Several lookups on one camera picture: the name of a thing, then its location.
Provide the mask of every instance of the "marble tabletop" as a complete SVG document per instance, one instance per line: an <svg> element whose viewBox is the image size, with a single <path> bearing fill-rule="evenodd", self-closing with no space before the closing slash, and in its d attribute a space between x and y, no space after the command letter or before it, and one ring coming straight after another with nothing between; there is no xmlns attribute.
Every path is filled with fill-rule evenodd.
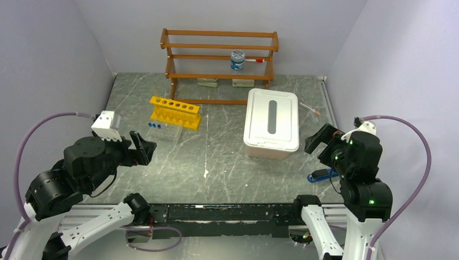
<svg viewBox="0 0 459 260"><path fill-rule="evenodd" d="M270 89L293 92L321 116L299 108L300 148L285 160L248 157L242 136L246 106L201 105L198 131L183 129L176 144L155 137L148 126L153 95L168 98L170 80L163 73L118 73L107 110L122 116L119 132L129 137L137 130L158 147L148 166L119 167L111 188L84 203L117 204L138 192L150 203L285 203L299 194L315 194L323 203L342 203L328 180L309 183L307 175L326 168L316 150L304 153L304 139L331 122L324 94L315 76L276 75ZM246 99L249 88L234 88L219 80L217 88L198 86L196 80L179 80L176 98ZM111 181L108 178L99 189ZM338 180L333 181L339 187Z"/></svg>

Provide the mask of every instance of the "white lid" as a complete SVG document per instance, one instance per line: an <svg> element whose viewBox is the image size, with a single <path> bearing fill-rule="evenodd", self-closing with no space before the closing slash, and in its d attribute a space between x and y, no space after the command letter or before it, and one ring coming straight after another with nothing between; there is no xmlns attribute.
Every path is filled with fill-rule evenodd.
<svg viewBox="0 0 459 260"><path fill-rule="evenodd" d="M250 90L244 143L249 147L296 151L299 147L297 96L267 89Z"/></svg>

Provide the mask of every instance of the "yellow test tube rack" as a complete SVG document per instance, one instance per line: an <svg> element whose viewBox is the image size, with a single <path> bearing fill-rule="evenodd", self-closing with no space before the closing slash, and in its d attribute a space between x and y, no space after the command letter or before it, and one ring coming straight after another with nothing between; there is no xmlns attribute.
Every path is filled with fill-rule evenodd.
<svg viewBox="0 0 459 260"><path fill-rule="evenodd" d="M150 103L155 106L151 120L156 119L164 123L198 130L199 123L201 123L201 116L198 114L199 106L158 96L153 96Z"/></svg>

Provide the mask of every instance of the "white storage box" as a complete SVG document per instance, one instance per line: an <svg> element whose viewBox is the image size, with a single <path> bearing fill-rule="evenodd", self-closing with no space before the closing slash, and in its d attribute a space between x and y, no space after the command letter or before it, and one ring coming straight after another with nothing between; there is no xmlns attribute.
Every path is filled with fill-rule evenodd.
<svg viewBox="0 0 459 260"><path fill-rule="evenodd" d="M289 92L248 92L244 143L249 156L285 159L299 147L298 98Z"/></svg>

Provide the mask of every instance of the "gray wall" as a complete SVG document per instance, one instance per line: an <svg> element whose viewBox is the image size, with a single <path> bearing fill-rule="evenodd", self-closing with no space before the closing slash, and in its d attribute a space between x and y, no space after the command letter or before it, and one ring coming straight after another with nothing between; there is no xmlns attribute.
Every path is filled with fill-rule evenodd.
<svg viewBox="0 0 459 260"><path fill-rule="evenodd" d="M459 2L369 0L327 79L339 127L354 116L387 114L415 124L432 149L431 175L382 237L387 259L458 259ZM395 212L425 168L409 128L375 121L384 147L378 176Z"/></svg>
<svg viewBox="0 0 459 260"><path fill-rule="evenodd" d="M19 222L12 172L19 142L43 117L105 108L113 75L100 46L71 0L0 1L0 245ZM90 135L87 119L55 119L25 148L21 192L62 158L64 148Z"/></svg>
<svg viewBox="0 0 459 260"><path fill-rule="evenodd" d="M115 72L164 72L163 28L277 31L274 71L326 75L366 0L76 0Z"/></svg>

